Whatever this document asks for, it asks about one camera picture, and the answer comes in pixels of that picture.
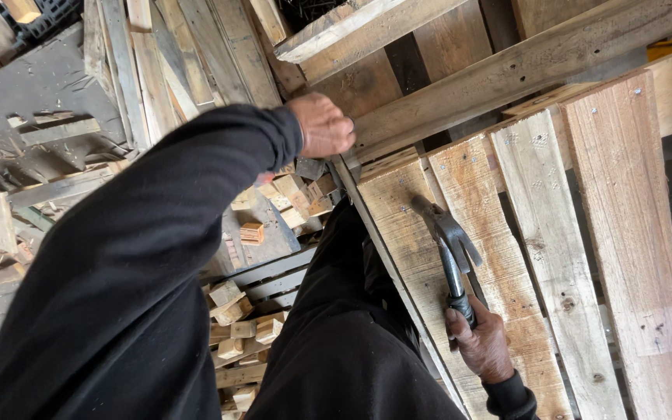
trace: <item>black sleeve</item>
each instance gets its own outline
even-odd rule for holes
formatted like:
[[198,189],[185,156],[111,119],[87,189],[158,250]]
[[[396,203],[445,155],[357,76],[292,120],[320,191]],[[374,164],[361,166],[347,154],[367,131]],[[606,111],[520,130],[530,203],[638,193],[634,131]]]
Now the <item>black sleeve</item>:
[[487,410],[502,420],[533,420],[536,415],[536,396],[533,391],[523,385],[520,373],[515,369],[515,375],[510,379],[495,383],[481,384],[489,399],[486,402]]
[[286,108],[212,110],[64,215],[0,331],[0,418],[218,418],[196,274],[229,203],[301,147]]

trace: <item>wooden slat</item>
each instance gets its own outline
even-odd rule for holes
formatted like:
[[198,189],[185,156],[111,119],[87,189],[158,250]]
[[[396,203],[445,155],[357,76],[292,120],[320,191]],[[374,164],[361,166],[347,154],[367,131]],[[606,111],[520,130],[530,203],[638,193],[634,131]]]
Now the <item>wooden slat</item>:
[[520,38],[527,39],[607,0],[513,0]]
[[611,0],[363,116],[356,124],[359,161],[386,155],[670,33],[672,2]]
[[276,58],[302,63],[406,0],[350,0],[308,24],[276,48]]
[[479,0],[469,0],[417,28],[414,38],[433,83],[491,55]]
[[[510,355],[523,382],[536,394],[537,415],[571,417],[536,292],[497,198],[482,137],[433,152],[428,156],[429,163],[448,210],[463,226],[484,260],[481,267],[475,268],[476,277],[490,311],[505,321]],[[477,406],[476,413],[482,413],[483,409]]]
[[144,104],[141,101],[139,76],[134,61],[134,52],[128,38],[126,10],[120,0],[101,0],[105,26],[110,35],[110,44],[118,72],[118,84],[126,103],[126,114],[131,126],[131,136],[135,147],[140,151],[149,149],[152,144],[147,131]]
[[316,84],[313,90],[331,98],[344,115],[352,118],[403,97],[384,49]]
[[250,103],[245,83],[238,74],[227,49],[227,41],[217,26],[209,6],[203,0],[181,0],[180,6],[188,27],[198,43],[199,54],[209,65],[225,104]]
[[644,71],[561,107],[632,409],[672,418],[672,226],[653,92]]
[[141,82],[149,139],[154,145],[179,126],[180,121],[175,117],[173,104],[170,103],[167,93],[154,33],[132,32],[131,37],[134,39],[136,67]]
[[299,65],[309,84],[318,83],[465,1],[407,0]]
[[626,420],[550,112],[490,133],[582,418]]
[[245,383],[261,382],[266,372],[266,363],[255,366],[233,367],[217,371],[217,389],[238,387]]

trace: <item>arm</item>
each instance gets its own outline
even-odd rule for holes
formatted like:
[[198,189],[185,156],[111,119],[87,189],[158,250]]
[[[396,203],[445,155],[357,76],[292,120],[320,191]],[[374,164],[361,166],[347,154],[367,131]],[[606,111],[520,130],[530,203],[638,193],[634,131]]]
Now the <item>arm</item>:
[[[324,98],[202,114],[64,215],[0,331],[0,418],[84,414],[105,389],[108,416],[136,403],[174,417],[194,384],[213,393],[196,273],[219,247],[222,212],[257,174],[303,146],[311,156],[351,146],[351,122]],[[313,140],[319,129],[329,144]]]
[[479,324],[471,329],[459,311],[447,309],[451,351],[460,351],[466,365],[481,378],[489,395],[487,409],[491,414],[505,420],[537,419],[536,396],[512,367],[502,317],[487,310],[475,296],[468,300]]

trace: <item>right hand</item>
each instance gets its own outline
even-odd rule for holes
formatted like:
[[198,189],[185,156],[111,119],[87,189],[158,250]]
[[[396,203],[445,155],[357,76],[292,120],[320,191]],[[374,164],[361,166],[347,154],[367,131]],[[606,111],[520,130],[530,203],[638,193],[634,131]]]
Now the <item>right hand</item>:
[[326,95],[309,93],[287,102],[287,108],[297,116],[303,131],[303,150],[306,158],[324,158],[343,153],[354,144],[357,135],[354,121]]
[[515,374],[507,349],[507,338],[502,317],[491,313],[476,296],[468,301],[476,313],[478,325],[471,329],[461,312],[448,308],[445,325],[450,339],[450,350],[459,350],[466,365],[485,383],[500,383]]

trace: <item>hammer head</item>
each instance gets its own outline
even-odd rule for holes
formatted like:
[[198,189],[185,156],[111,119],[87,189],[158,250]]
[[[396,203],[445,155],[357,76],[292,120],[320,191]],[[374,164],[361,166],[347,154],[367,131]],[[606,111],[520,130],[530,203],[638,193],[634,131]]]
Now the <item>hammer head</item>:
[[431,203],[425,196],[417,195],[411,200],[411,209],[424,219],[429,233],[439,247],[447,247],[453,255],[458,269],[462,273],[471,271],[466,253],[471,257],[474,265],[481,266],[482,260],[479,251],[471,242],[461,225],[439,205]]

